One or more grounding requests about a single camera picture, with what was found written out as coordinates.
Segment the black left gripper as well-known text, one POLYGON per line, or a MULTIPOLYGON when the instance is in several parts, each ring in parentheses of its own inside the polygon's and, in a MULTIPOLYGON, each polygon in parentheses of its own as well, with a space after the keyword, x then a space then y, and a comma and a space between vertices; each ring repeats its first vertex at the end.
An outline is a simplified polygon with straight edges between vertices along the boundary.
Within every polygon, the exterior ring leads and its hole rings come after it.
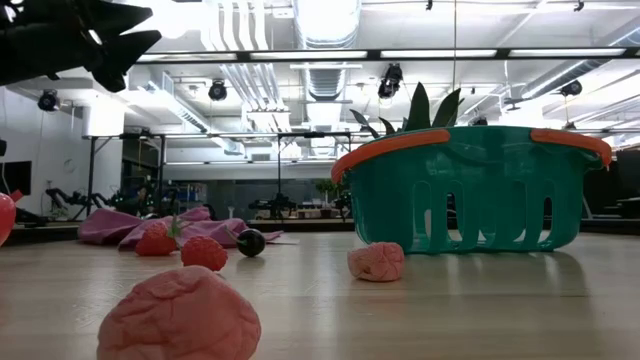
POLYGON ((146 30, 121 35, 153 15, 148 7, 105 1, 23 0, 1 3, 1 83, 86 67, 107 91, 126 88, 124 76, 162 35, 146 30), (90 34, 115 37, 101 45, 90 34))

